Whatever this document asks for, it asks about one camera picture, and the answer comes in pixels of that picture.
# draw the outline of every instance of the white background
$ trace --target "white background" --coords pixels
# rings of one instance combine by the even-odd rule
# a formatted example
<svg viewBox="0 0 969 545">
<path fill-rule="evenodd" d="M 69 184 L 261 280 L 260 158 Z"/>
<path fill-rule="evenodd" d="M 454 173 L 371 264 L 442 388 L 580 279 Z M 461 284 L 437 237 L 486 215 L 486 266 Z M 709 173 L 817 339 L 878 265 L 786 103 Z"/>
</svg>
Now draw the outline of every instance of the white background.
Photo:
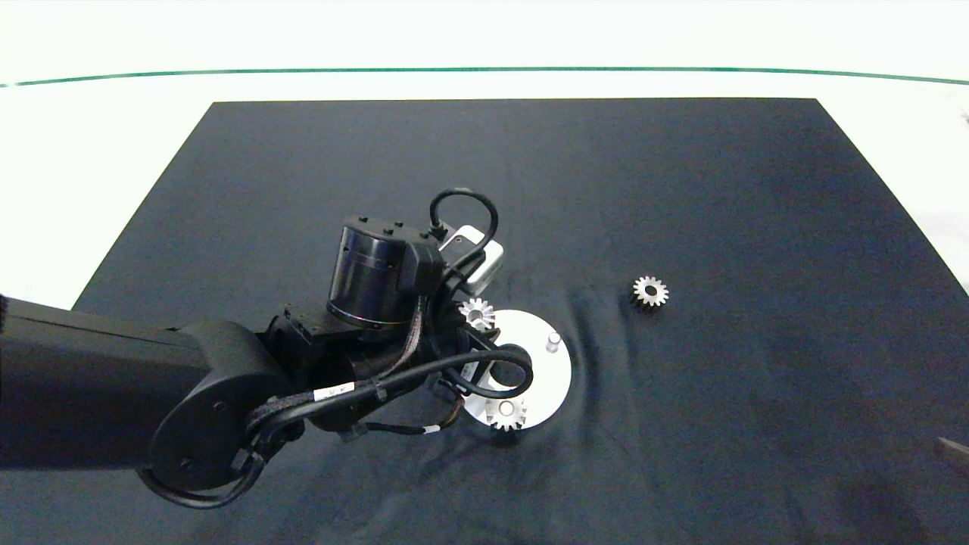
<svg viewBox="0 0 969 545">
<path fill-rule="evenodd" d="M 969 4 L 955 2 L 0 2 L 0 82 L 466 66 L 969 80 L 967 28 Z M 209 75 L 0 88 L 0 293 L 70 308 L 214 101 L 660 96 L 818 98 L 969 289 L 969 86 L 667 72 Z"/>
</svg>

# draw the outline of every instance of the white label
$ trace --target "white label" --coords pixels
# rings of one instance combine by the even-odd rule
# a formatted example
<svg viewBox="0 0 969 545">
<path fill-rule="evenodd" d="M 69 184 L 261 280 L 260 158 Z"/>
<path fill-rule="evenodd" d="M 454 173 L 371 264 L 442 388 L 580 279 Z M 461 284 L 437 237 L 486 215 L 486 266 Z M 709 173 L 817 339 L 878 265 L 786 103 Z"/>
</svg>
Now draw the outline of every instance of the white label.
<svg viewBox="0 0 969 545">
<path fill-rule="evenodd" d="M 320 388 L 319 390 L 313 390 L 313 401 L 325 400 L 327 398 L 332 398 L 333 396 L 339 396 L 340 394 L 345 394 L 347 392 L 353 391 L 355 388 L 353 382 L 347 382 L 345 384 L 337 384 L 336 386 L 330 386 L 329 388 Z"/>
<path fill-rule="evenodd" d="M 461 370 L 461 378 L 471 382 L 471 377 L 475 375 L 475 369 L 478 368 L 478 362 L 471 362 L 470 364 L 464 364 L 464 369 Z"/>
</svg>

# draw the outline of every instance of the metal gear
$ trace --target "metal gear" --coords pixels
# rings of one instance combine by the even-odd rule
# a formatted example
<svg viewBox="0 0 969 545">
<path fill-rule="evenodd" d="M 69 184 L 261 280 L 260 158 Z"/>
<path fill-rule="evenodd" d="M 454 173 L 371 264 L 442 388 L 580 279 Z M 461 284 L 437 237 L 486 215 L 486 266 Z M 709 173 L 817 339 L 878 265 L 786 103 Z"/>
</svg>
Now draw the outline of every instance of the metal gear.
<svg viewBox="0 0 969 545">
<path fill-rule="evenodd" d="M 487 424 L 501 432 L 521 430 L 525 425 L 524 401 L 516 400 L 488 400 L 484 404 L 484 416 Z"/>
<path fill-rule="evenodd" d="M 654 276 L 640 276 L 633 283 L 633 294 L 630 301 L 641 310 L 655 310 L 666 304 L 670 298 L 670 290 L 667 289 L 659 278 Z"/>
<path fill-rule="evenodd" d="M 480 297 L 473 297 L 458 309 L 465 321 L 478 331 L 494 329 L 494 307 Z"/>
</svg>

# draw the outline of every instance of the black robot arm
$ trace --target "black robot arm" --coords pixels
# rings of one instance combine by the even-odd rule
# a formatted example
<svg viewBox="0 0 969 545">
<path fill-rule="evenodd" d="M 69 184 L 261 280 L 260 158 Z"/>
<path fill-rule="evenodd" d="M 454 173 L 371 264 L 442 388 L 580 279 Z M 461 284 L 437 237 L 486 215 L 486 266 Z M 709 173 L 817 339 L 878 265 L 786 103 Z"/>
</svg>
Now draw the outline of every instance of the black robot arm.
<svg viewBox="0 0 969 545">
<path fill-rule="evenodd" d="M 488 209 L 478 240 L 438 217 L 453 195 Z M 287 305 L 257 334 L 226 321 L 155 330 L 0 297 L 0 468 L 131 467 L 160 496 L 213 508 L 248 490 L 305 419 L 346 440 L 429 433 L 453 421 L 462 394 L 520 394 L 528 355 L 469 328 L 452 301 L 483 289 L 500 264 L 486 252 L 494 204 L 450 189 L 430 215 L 427 231 L 346 219 L 328 299 Z M 483 390 L 459 372 L 474 362 L 507 362 L 524 379 Z M 361 421 L 441 371 L 455 404 L 437 425 Z"/>
</svg>

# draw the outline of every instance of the black fabric mat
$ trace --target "black fabric mat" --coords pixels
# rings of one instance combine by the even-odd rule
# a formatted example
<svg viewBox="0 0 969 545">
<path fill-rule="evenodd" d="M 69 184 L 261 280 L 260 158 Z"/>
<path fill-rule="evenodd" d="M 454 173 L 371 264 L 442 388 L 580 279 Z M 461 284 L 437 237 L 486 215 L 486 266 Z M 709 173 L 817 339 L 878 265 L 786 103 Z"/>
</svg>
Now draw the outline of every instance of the black fabric mat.
<svg viewBox="0 0 969 545">
<path fill-rule="evenodd" d="M 345 215 L 423 224 L 455 185 L 501 212 L 486 297 L 572 352 L 552 420 L 311 431 L 214 512 L 132 472 L 6 473 L 0 541 L 969 543 L 969 480 L 931 453 L 969 442 L 969 299 L 813 100 L 215 104 L 76 309 L 262 329 L 325 297 Z M 423 424 L 421 396 L 382 418 Z"/>
</svg>

